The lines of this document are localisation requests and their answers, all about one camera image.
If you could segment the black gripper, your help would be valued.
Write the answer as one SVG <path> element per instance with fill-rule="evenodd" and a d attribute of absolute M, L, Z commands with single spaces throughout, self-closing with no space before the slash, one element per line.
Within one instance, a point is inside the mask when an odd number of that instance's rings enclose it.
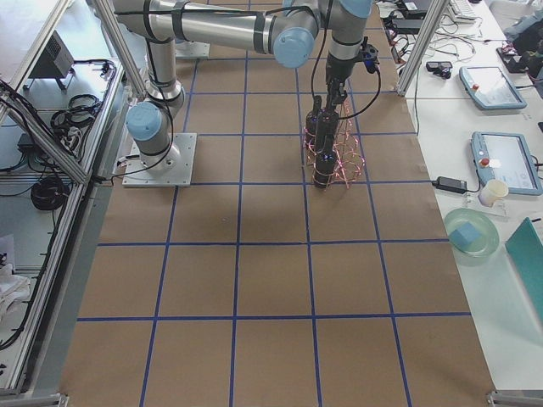
<path fill-rule="evenodd" d="M 338 59 L 331 53 L 327 54 L 326 61 L 326 84 L 327 101 L 326 109 L 335 110 L 336 106 L 341 106 L 348 96 L 344 89 L 344 83 L 351 76 L 355 66 L 355 58 Z"/>

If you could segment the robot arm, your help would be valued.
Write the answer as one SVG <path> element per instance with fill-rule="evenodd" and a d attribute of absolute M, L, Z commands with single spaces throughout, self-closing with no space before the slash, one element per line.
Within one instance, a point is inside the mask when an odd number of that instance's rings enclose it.
<path fill-rule="evenodd" d="M 369 1 L 285 1 L 269 11 L 236 10 L 190 1 L 116 1 L 117 20 L 149 42 L 175 39 L 207 42 L 270 54 L 285 68 L 304 65 L 320 30 L 331 34 L 326 61 L 327 97 L 313 98 L 305 141 L 315 151 L 314 179 L 326 184 L 338 161 L 334 143 L 347 97 L 345 82 L 354 66 L 376 71 L 377 51 L 364 31 L 372 11 Z"/>

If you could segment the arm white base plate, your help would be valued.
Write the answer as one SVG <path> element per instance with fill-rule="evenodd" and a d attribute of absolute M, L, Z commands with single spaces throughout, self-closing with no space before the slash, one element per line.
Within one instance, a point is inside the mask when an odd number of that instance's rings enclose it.
<path fill-rule="evenodd" d="M 176 59 L 207 59 L 210 56 L 210 44 L 177 40 Z"/>
<path fill-rule="evenodd" d="M 196 143 L 196 133 L 175 133 L 172 147 L 163 160 L 160 156 L 143 156 L 141 160 L 139 148 L 132 142 L 131 154 L 137 157 L 127 161 L 122 184 L 125 187 L 189 187 Z"/>

